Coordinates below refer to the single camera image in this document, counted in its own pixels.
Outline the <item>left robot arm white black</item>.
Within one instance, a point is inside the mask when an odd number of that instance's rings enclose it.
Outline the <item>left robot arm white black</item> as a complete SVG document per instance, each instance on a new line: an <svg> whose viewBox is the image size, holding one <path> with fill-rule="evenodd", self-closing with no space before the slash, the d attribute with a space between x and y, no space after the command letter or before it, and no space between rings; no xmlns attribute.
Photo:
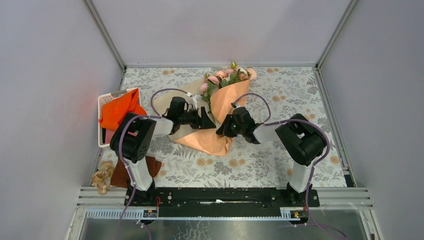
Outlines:
<svg viewBox="0 0 424 240"><path fill-rule="evenodd" d="M110 148L115 151L129 175L129 195L136 195L136 199L144 206L155 200L154 180L146 161L151 140L154 135L173 135L181 126L190 126L194 130L216 128L204 106L198 109L183 97L175 96L161 116L127 113L110 140Z"/></svg>

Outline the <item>beige kraft wrapping paper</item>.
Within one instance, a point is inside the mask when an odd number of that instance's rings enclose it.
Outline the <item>beige kraft wrapping paper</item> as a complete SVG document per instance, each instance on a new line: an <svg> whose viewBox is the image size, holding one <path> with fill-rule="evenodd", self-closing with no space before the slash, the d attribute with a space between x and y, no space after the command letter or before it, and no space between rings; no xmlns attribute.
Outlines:
<svg viewBox="0 0 424 240"><path fill-rule="evenodd" d="M194 102L185 93L180 92L180 90L195 96L200 92L200 87L203 83L203 80L196 80L180 87L177 91L166 90L164 94L161 94L159 97L154 96L151 105L162 115L169 108L173 97L182 97L188 101L188 103L193 104ZM175 143L209 155L226 156L230 150L233 139L227 136L221 137L216 134L216 131L224 122L226 115L233 112L231 103L248 92L250 83L250 80L244 80L225 86L214 92L211 97L212 109L210 109L209 105L203 99L198 100L197 113L207 117L207 119L215 125L214 128L193 129L188 124L185 124L180 126L176 133L169 135L168 138Z"/></svg>

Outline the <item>tan satin ribbon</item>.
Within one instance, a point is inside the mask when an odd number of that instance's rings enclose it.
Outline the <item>tan satin ribbon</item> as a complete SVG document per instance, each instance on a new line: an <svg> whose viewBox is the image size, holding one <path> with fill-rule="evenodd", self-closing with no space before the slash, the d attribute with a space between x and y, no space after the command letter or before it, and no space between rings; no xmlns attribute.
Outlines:
<svg viewBox="0 0 424 240"><path fill-rule="evenodd" d="M91 176L91 185L96 187L98 194L107 193L110 187L110 183L107 183L107 180L112 177L114 170L113 161L103 161L97 171Z"/></svg>

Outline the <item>pink fake flower bouquet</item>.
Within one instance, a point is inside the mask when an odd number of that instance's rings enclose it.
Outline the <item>pink fake flower bouquet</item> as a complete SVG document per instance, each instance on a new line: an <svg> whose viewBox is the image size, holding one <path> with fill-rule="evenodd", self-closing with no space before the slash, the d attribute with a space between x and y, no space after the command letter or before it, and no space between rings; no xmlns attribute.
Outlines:
<svg viewBox="0 0 424 240"><path fill-rule="evenodd" d="M229 68L219 70L213 74L206 73L203 78L203 84L199 87L199 94L206 103L210 104L211 97L217 90L256 78L257 72L254 69L251 67L239 67L237 62L232 61Z"/></svg>

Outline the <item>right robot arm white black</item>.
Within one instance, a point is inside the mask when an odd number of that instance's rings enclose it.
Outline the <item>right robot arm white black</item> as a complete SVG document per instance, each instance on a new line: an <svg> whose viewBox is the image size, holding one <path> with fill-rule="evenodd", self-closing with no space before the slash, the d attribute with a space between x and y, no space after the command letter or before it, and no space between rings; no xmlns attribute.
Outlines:
<svg viewBox="0 0 424 240"><path fill-rule="evenodd" d="M257 123L245 107L228 114L216 134L229 138L241 135L251 144L281 142L294 161L286 193L287 201L293 206L307 199L313 166L327 156L330 144L326 134L300 113L285 120Z"/></svg>

